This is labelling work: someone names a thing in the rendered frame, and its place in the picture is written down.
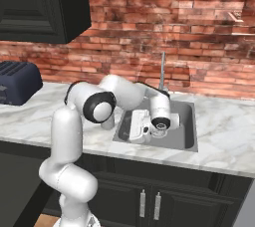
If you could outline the dark blue toaster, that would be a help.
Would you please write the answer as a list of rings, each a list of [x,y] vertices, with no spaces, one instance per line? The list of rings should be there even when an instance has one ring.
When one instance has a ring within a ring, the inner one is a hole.
[[[21,106],[43,87],[38,67],[29,62],[0,63],[0,105]]]

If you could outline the grey steel sink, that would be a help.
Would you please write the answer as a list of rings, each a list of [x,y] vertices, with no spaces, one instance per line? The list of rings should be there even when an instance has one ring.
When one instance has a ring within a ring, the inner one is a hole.
[[[145,100],[137,110],[149,110],[149,102]],[[187,102],[170,102],[170,110],[172,114],[179,114],[180,127],[170,130],[167,136],[161,139],[154,138],[149,143],[134,143],[150,145],[155,147],[164,147],[170,149],[179,149],[187,151],[198,151],[196,123],[194,104]],[[114,135],[114,142],[132,143],[129,141],[129,131],[131,116],[133,111],[123,112],[120,123],[118,124],[116,133]]]

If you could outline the black wall cupboard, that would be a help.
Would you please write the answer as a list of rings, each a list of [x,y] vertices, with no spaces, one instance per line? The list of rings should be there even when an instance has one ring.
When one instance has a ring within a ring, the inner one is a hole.
[[[0,0],[0,40],[68,44],[92,26],[89,0]]]

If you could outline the dark grey base cupboard front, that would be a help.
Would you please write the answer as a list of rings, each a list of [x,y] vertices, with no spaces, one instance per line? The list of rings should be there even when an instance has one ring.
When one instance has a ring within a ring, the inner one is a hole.
[[[48,149],[0,140],[0,227],[34,227],[53,189],[39,177]]]

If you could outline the black base cupboard door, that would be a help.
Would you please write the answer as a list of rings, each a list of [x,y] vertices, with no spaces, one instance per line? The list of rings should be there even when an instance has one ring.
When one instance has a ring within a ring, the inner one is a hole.
[[[159,220],[153,220],[154,201],[160,192]],[[239,199],[216,195],[201,187],[157,184],[151,189],[151,227],[232,227]]]
[[[95,173],[98,191],[89,202],[103,227],[149,227],[149,184],[142,180],[110,173]],[[139,197],[145,190],[145,217],[139,217]]]

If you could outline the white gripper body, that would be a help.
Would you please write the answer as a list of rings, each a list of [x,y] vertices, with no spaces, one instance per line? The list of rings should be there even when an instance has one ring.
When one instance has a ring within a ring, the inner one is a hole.
[[[157,129],[150,121],[148,110],[135,110],[132,112],[129,141],[132,143],[149,143],[154,138],[164,138],[170,130],[180,127],[180,117],[178,113],[170,115],[170,127],[168,129]]]

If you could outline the grey steel tap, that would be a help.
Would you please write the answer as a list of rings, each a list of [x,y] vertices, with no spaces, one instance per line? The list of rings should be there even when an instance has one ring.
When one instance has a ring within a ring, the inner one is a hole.
[[[168,92],[168,89],[164,86],[164,64],[165,64],[165,52],[163,52],[161,55],[160,80],[158,89]]]

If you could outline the pale wall shelf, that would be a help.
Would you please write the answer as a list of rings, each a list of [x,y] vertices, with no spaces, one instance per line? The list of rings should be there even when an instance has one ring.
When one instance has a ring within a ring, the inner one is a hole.
[[[228,16],[233,22],[232,35],[255,36],[255,12],[245,14],[241,11],[232,11]]]

